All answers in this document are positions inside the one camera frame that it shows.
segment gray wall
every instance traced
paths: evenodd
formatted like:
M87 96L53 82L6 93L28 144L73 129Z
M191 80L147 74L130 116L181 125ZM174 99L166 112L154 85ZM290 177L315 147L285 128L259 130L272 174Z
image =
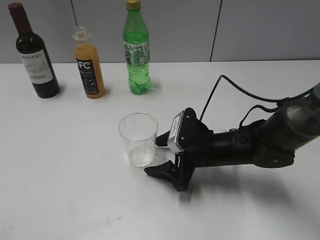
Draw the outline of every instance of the gray wall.
M75 27L69 0L20 0L54 63L73 63ZM20 63L15 29L0 1L0 63ZM141 0L152 62L301 60L320 58L319 0ZM92 31L101 62L124 62L125 0L73 0Z
M320 59L320 0L223 0L213 61Z

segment orange liquid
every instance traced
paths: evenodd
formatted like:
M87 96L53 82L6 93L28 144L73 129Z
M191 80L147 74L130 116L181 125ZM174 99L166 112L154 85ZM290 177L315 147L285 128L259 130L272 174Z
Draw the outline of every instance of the orange liquid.
M75 57L78 60L89 60L89 59L92 60L99 93L97 94L85 93L85 95L90 99L101 98L103 95L105 95L106 89L105 89L104 81L102 78L100 61L99 61L98 51L96 47L91 43L80 43L77 45L77 48L75 49Z

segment wine bottle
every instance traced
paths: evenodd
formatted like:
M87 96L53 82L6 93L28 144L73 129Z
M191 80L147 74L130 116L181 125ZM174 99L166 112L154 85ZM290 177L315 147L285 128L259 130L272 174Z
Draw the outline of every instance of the wine bottle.
M19 33L16 49L35 92L44 99L55 96L60 88L44 41L32 31L21 3L12 3L8 8Z

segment juice bottle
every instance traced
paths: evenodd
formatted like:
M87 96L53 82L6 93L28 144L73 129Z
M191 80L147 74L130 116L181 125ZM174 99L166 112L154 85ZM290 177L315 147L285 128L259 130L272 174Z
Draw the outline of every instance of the juice bottle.
M76 41L75 58L85 94L98 99L106 93L96 47L90 43L91 33L85 26L77 26L72 34Z

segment clear plastic cup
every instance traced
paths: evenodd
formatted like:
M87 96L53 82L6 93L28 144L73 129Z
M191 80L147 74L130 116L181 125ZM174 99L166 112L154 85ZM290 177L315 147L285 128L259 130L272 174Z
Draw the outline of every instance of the clear plastic cup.
M143 112L131 113L119 123L129 162L136 167L149 165L156 157L158 121Z

